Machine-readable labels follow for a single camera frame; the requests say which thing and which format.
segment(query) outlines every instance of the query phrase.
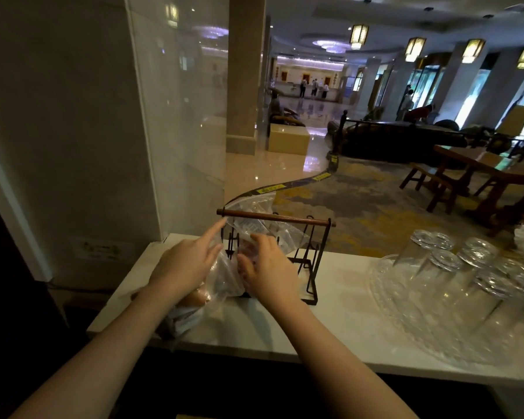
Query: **person's left hand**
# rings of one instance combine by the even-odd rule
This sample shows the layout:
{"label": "person's left hand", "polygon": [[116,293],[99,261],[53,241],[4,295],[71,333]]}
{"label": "person's left hand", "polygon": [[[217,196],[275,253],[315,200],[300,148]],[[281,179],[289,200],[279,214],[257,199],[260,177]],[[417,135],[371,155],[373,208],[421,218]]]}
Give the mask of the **person's left hand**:
{"label": "person's left hand", "polygon": [[149,285],[156,286],[168,297],[176,291],[178,300],[198,288],[223,248],[223,244],[210,247],[210,243],[226,222],[227,219],[222,218],[200,238],[184,239],[163,253],[151,273]]}

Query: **wooden handle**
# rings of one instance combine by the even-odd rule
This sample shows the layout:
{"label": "wooden handle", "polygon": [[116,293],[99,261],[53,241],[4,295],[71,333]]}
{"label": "wooden handle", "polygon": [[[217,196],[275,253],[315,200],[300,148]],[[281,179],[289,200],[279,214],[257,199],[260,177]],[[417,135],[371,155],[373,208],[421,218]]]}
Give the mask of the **wooden handle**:
{"label": "wooden handle", "polygon": [[220,216],[232,216],[232,217],[244,217],[247,219],[262,219],[264,221],[276,221],[276,222],[289,222],[289,223],[302,223],[303,225],[316,225],[316,226],[328,226],[336,227],[336,222],[322,221],[319,219],[303,219],[300,217],[293,216],[281,216],[279,214],[268,214],[268,213],[253,213],[253,212],[240,212],[238,210],[225,210],[217,209],[217,214]]}

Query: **hand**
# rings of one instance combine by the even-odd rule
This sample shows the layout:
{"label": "hand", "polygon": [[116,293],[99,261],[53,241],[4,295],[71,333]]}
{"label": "hand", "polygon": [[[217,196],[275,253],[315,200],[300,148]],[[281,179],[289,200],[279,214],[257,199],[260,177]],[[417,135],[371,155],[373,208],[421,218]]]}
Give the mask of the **hand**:
{"label": "hand", "polygon": [[300,300],[297,268],[280,251],[275,238],[253,233],[258,243],[256,268],[243,254],[237,256],[245,272],[247,290],[273,314],[276,310]]}
{"label": "hand", "polygon": [[177,291],[176,301],[198,288],[223,248],[223,244],[210,247],[210,243],[226,222],[227,219],[220,219],[200,238],[184,239],[163,253],[151,273],[149,285],[168,296]]}

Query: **patterned carpet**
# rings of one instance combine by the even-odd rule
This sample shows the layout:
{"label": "patterned carpet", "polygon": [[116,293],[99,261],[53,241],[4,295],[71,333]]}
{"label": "patterned carpet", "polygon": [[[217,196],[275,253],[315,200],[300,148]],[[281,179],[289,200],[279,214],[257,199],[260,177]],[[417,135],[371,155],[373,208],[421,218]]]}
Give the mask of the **patterned carpet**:
{"label": "patterned carpet", "polygon": [[[317,219],[331,217],[337,227],[332,228],[326,251],[383,257],[398,253],[413,230],[438,230],[454,238],[460,246],[470,236],[489,240],[503,251],[512,246],[512,235],[500,232],[494,239],[486,237],[486,229],[463,213],[473,209],[480,198],[458,197],[451,215],[438,204],[433,213],[426,207],[433,194],[426,188],[414,190],[410,182],[404,190],[400,183],[409,172],[407,165],[341,157],[338,171],[328,179],[308,185],[278,190],[274,211],[279,214]],[[463,171],[448,171],[458,177]],[[474,174],[470,184],[473,193],[486,180],[483,174]],[[524,194],[523,185],[510,185],[500,205],[512,204]]]}

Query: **beige cube stool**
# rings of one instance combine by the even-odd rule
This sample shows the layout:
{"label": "beige cube stool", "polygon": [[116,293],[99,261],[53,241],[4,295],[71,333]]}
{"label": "beige cube stool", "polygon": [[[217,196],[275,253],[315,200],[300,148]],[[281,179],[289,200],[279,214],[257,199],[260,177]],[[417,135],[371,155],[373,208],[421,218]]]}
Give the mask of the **beige cube stool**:
{"label": "beige cube stool", "polygon": [[304,126],[276,125],[270,126],[270,143],[268,151],[278,153],[307,155],[310,135]]}

